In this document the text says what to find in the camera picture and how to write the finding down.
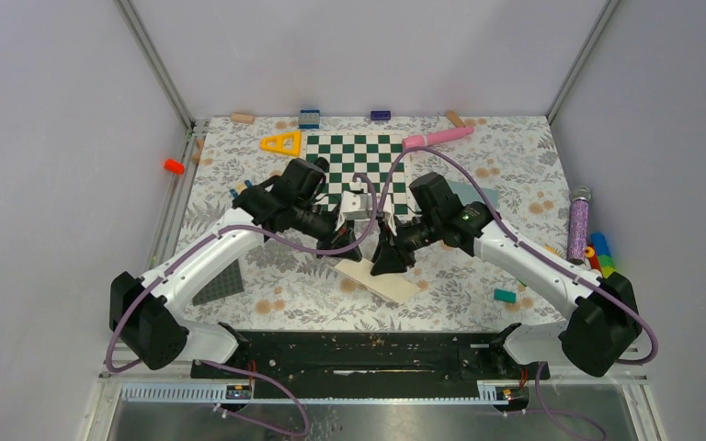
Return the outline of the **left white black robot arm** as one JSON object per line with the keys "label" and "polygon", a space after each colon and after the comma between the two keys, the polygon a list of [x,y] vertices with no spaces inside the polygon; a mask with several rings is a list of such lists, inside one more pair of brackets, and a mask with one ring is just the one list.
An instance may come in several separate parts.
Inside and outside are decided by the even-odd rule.
{"label": "left white black robot arm", "polygon": [[267,241],[306,252],[307,247],[280,237],[288,230],[314,238],[312,254],[359,261],[351,223],[338,221],[335,211],[315,203],[329,168],[324,158],[291,160],[280,175],[242,191],[184,250],[139,277],[128,272],[115,277],[110,287],[108,371],[131,368],[114,364],[115,344],[122,342],[151,370],[177,360],[210,360],[225,377],[243,374],[249,355],[233,330],[225,324],[187,320],[183,310],[224,269]]}

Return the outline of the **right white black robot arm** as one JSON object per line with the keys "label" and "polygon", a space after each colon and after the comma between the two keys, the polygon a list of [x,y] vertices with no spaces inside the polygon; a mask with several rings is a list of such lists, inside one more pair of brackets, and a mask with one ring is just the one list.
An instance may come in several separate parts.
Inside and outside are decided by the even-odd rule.
{"label": "right white black robot arm", "polygon": [[533,362],[570,363],[601,378],[619,363],[643,327],[631,281],[618,272],[600,277],[552,254],[507,224],[496,223],[483,202],[463,204],[444,177],[431,172],[409,187],[418,216],[394,227],[383,225],[371,274],[400,274],[415,252],[442,242],[493,264],[547,300],[562,320],[544,325],[514,324],[500,334],[502,346],[490,357],[492,370],[514,378]]}

